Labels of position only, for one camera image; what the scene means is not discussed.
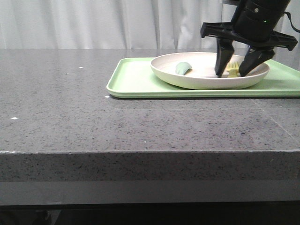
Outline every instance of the speckled stone surface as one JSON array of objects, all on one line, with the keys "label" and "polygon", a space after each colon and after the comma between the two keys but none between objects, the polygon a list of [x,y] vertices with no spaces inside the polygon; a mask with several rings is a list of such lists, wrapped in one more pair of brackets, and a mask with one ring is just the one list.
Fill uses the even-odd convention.
[{"label": "speckled stone surface", "polygon": [[120,59],[175,51],[1,50],[0,181],[299,178],[300,98],[107,93]]}]

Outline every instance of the gray granite countertop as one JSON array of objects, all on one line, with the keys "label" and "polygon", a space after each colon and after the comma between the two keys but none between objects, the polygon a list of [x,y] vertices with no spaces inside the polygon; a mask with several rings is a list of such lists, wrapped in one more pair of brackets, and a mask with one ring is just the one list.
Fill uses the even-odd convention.
[{"label": "gray granite countertop", "polygon": [[120,59],[173,52],[1,50],[0,181],[299,179],[298,97],[108,94]]}]

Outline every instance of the dark floor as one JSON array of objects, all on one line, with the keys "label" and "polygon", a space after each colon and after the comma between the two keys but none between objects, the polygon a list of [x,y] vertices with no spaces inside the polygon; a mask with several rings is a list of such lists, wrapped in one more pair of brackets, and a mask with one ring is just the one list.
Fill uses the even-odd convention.
[{"label": "dark floor", "polygon": [[48,212],[52,221],[43,210],[0,210],[0,225],[300,225],[300,202],[66,206]]}]

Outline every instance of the tray rim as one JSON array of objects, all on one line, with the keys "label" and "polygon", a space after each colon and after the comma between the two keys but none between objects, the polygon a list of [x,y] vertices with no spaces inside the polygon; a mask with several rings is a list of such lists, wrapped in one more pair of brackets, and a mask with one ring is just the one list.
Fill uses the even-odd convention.
[{"label": "tray rim", "polygon": [[[155,57],[129,57],[121,59],[112,76],[110,77],[106,89],[108,93],[117,98],[226,98],[226,97],[300,97],[299,89],[282,89],[282,90],[254,90],[254,89],[229,89],[229,90],[166,90],[166,91],[140,91],[140,92],[124,92],[117,91],[111,88],[112,83],[116,79],[116,73],[120,70],[122,63],[129,61],[148,61],[151,62]],[[269,63],[277,64],[279,66],[285,66],[290,70],[297,73],[300,71],[288,67],[275,60],[268,60],[265,62],[271,68]]]}]

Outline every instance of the green tray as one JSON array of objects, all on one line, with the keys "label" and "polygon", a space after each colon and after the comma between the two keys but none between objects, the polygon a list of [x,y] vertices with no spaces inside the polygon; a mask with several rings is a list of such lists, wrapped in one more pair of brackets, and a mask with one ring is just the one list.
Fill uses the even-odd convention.
[{"label": "green tray", "polygon": [[300,71],[274,60],[258,84],[239,90],[191,90],[168,84],[151,70],[153,58],[125,58],[118,63],[106,88],[118,98],[208,98],[208,97],[297,97]]}]

